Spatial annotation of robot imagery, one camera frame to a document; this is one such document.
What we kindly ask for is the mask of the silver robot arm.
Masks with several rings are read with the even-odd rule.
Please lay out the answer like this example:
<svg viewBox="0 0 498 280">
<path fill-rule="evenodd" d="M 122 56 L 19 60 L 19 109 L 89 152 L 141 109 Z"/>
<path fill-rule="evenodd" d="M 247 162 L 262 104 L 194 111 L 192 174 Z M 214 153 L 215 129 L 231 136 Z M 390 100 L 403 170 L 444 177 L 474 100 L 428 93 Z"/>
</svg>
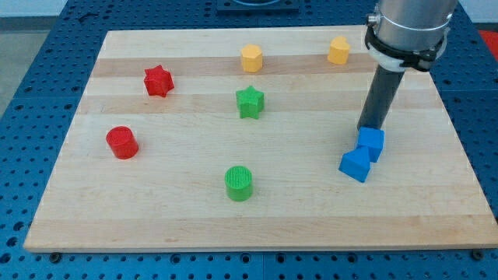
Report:
<svg viewBox="0 0 498 280">
<path fill-rule="evenodd" d="M 366 16 L 365 45 L 390 72 L 427 72 L 444 53 L 457 0 L 380 0 Z"/>
</svg>

